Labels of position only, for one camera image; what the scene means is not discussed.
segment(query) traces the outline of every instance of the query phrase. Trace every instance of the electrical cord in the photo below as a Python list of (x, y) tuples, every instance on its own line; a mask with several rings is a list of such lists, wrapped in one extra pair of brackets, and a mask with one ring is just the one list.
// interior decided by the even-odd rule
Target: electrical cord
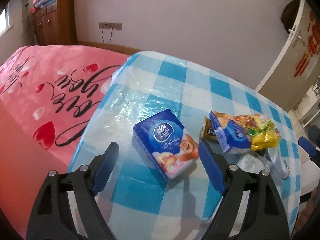
[[(103, 30), (104, 30), (104, 27), (105, 27), (106, 25), (107, 25), (107, 24), (104, 24), (104, 26), (102, 27), (102, 33), (101, 33), (101, 37), (102, 37), (103, 44), (105, 44), (105, 43), (104, 43), (104, 39), (103, 39)], [(109, 42), (108, 42), (107, 44), (109, 44), (109, 43), (111, 42), (113, 29), (114, 29), (114, 27), (112, 27), (111, 35), (110, 35), (110, 40), (109, 40)]]

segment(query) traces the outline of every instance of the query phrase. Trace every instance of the blue vinda tissue pack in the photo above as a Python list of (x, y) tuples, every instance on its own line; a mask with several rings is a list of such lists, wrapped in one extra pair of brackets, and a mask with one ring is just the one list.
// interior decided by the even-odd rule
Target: blue vinda tissue pack
[(165, 179), (174, 179), (199, 157), (198, 143), (170, 109), (137, 123), (133, 134)]

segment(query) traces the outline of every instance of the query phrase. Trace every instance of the white wall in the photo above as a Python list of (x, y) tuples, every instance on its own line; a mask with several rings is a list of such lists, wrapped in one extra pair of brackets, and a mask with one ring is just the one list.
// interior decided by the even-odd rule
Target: white wall
[(121, 22), (113, 44), (191, 60), (254, 89), (288, 37), (280, 17), (290, 1), (75, 0), (77, 36), (102, 42), (98, 22)]
[(13, 28), (0, 37), (0, 66), (20, 47), (26, 45), (22, 27), (22, 1), (10, 0), (9, 25)]

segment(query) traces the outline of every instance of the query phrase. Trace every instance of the blue and white tablecloth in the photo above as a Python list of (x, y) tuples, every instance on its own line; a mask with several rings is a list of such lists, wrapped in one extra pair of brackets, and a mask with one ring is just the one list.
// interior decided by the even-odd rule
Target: blue and white tablecloth
[[(270, 173), (292, 231), (300, 200), (300, 159), (288, 114), (264, 96), (216, 71), (165, 54), (139, 52), (114, 74), (69, 166), (69, 171), (74, 171), (103, 154), (112, 141), (119, 144), (119, 160), (97, 197), (116, 239), (201, 239), (221, 199), (199, 159), (191, 174), (166, 183), (132, 138), (137, 122), (166, 108), (196, 140), (204, 116), (211, 110), (231, 115), (263, 113), (270, 117), (281, 132), (279, 147), (290, 176), (282, 180), (274, 169)], [(250, 154), (232, 158), (227, 160), (245, 171), (258, 173), (263, 168)]]

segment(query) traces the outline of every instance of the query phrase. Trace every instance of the metal screw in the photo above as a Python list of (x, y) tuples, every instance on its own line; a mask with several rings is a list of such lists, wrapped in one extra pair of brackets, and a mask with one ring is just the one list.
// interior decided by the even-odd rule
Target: metal screw
[(261, 173), (262, 173), (263, 176), (269, 176), (269, 171), (262, 170)]
[(88, 165), (82, 165), (80, 166), (80, 171), (86, 171), (88, 168)]
[(229, 166), (229, 169), (232, 170), (232, 171), (236, 171), (238, 169), (238, 166), (237, 165), (234, 165), (234, 164), (231, 164)]
[(48, 173), (49, 177), (53, 177), (56, 174), (57, 174), (56, 171), (49, 171), (49, 173)]

